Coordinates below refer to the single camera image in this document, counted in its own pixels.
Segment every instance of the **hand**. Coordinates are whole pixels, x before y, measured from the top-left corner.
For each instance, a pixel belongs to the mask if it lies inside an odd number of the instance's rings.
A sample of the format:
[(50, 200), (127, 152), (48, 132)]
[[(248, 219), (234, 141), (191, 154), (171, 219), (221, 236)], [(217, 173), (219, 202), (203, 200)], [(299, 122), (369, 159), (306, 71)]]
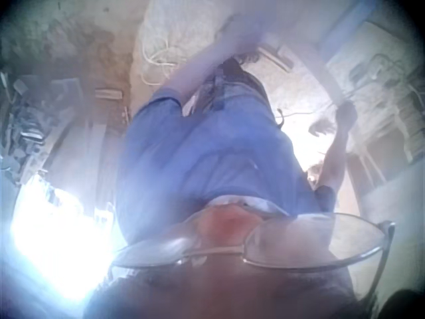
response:
[(252, 53), (261, 41), (263, 24), (252, 17), (234, 15), (220, 30), (220, 40), (232, 55)]
[(338, 130), (342, 130), (345, 133), (350, 132), (357, 121), (357, 111), (354, 104), (350, 101), (344, 102), (338, 107), (335, 119), (337, 121)]

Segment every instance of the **shirt sleeve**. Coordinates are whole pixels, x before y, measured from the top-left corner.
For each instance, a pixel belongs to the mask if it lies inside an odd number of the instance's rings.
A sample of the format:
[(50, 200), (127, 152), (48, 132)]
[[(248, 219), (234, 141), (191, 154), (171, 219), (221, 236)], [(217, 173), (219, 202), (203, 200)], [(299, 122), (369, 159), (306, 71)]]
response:
[(124, 139), (120, 175), (126, 175), (140, 155), (167, 138), (181, 123), (181, 104), (177, 92), (159, 89), (133, 117)]
[(330, 213), (335, 209), (336, 194), (332, 188), (328, 186), (319, 186), (315, 191), (317, 204), (322, 212)]

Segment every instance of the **eyeglasses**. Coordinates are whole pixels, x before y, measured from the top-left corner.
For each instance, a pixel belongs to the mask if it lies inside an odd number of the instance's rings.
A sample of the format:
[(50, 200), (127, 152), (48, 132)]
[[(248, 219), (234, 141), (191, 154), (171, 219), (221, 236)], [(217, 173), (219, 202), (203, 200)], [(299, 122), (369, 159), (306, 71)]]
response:
[(256, 267), (321, 272), (353, 265), (382, 251), (371, 295), (383, 273), (394, 230), (393, 222), (375, 225), (342, 213), (279, 216), (259, 224), (240, 246), (202, 249), (192, 230), (132, 245), (119, 253), (112, 266), (141, 269), (179, 265), (193, 257), (240, 255), (244, 263)]

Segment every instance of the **forearm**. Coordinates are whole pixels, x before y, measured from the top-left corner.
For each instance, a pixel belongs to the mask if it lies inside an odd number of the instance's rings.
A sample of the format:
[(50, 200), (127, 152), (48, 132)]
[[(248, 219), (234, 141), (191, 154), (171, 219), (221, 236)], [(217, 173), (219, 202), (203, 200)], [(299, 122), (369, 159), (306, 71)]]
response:
[(348, 142), (348, 132), (338, 129), (335, 139), (326, 153), (320, 173), (318, 186), (326, 185), (338, 192), (344, 180), (345, 166), (347, 163), (346, 148)]
[(170, 88), (176, 91), (183, 106), (191, 99), (207, 77), (230, 57), (232, 57), (231, 46), (224, 41), (216, 41), (174, 72), (162, 88)]

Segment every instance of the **man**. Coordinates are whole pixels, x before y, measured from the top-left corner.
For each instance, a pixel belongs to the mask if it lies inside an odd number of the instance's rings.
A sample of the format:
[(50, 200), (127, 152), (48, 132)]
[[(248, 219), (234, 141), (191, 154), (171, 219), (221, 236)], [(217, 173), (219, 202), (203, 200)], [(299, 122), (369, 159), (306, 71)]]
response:
[[(258, 40), (231, 23), (134, 117), (117, 194), (129, 247), (114, 263), (133, 270), (94, 295), (87, 318), (330, 318), (342, 309), (344, 318), (358, 318), (362, 312), (345, 268), (321, 274), (262, 268), (335, 260), (329, 241), (299, 230), (299, 240), (284, 239), (297, 227), (279, 216), (293, 221), (333, 211), (357, 115), (350, 103), (339, 107), (335, 140), (312, 190), (262, 85), (233, 58), (252, 52)], [(196, 92), (193, 113), (183, 117), (181, 108)], [(264, 222), (276, 216), (279, 221)]]

